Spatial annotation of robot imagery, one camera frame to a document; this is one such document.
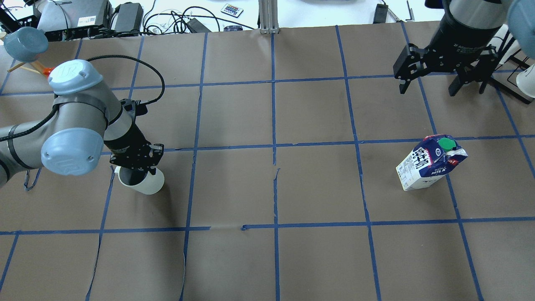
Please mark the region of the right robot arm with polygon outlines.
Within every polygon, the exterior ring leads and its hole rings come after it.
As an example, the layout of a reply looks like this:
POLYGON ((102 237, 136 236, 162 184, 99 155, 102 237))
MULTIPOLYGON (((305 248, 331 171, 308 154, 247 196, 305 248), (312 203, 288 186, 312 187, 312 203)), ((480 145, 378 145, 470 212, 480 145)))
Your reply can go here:
POLYGON ((425 5, 442 8, 444 15, 425 48, 409 43, 394 63, 401 94, 432 72, 456 73, 448 88, 452 97, 470 82, 479 82, 483 94, 514 42, 534 57, 533 0, 427 0, 425 5))

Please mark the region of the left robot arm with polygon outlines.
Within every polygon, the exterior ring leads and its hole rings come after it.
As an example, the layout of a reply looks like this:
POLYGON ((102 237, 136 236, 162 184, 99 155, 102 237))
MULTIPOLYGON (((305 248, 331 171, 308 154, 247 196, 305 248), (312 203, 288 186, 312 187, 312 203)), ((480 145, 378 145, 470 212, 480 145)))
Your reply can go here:
POLYGON ((55 99, 46 118, 1 129, 2 186, 42 166, 64 176, 88 174, 106 147, 122 185, 146 195, 162 189, 165 177, 157 166, 164 145, 149 142, 136 125, 146 103, 119 100, 86 60, 62 63, 48 84, 55 99))

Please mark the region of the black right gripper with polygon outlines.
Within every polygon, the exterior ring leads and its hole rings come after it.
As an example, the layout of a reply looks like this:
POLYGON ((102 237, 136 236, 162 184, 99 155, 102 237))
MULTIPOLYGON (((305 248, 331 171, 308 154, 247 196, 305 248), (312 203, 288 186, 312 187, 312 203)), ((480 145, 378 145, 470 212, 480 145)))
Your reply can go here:
POLYGON ((470 82, 481 82, 479 93, 483 94, 500 61, 496 47, 487 44, 502 25, 499 21, 479 28, 444 15, 425 49, 409 43, 396 59, 393 74, 399 80, 400 94, 405 94, 413 80, 431 72, 457 73, 448 88, 451 97, 470 82))

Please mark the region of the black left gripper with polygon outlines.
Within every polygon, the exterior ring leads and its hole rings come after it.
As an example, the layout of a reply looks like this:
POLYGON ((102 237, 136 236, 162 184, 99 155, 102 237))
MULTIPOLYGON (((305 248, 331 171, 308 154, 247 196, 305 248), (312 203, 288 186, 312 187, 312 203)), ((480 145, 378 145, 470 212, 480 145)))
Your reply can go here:
POLYGON ((139 101, 121 99, 120 110, 104 132, 104 145, 110 151, 110 163, 130 170, 147 170, 155 176, 164 145, 149 142, 136 125, 139 101))

